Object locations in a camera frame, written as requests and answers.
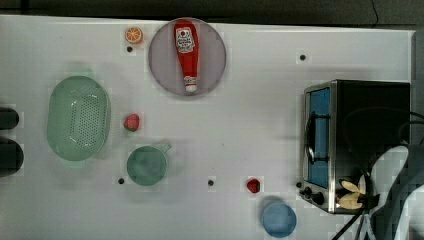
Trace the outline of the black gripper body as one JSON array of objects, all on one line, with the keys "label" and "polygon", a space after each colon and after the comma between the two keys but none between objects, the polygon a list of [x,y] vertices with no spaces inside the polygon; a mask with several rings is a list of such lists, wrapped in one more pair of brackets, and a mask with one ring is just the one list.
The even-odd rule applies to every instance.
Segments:
[{"label": "black gripper body", "polygon": [[378,206],[380,195],[376,192],[374,182],[369,175],[362,175],[358,182],[360,196],[358,202],[363,209],[371,210]]}]

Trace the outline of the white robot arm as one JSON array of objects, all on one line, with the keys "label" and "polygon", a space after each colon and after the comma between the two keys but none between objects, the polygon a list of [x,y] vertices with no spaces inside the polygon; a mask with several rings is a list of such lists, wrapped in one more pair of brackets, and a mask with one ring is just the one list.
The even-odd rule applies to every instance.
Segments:
[{"label": "white robot arm", "polygon": [[423,146],[397,146],[371,170],[377,205],[365,215],[363,240],[407,240],[412,197],[423,191]]}]

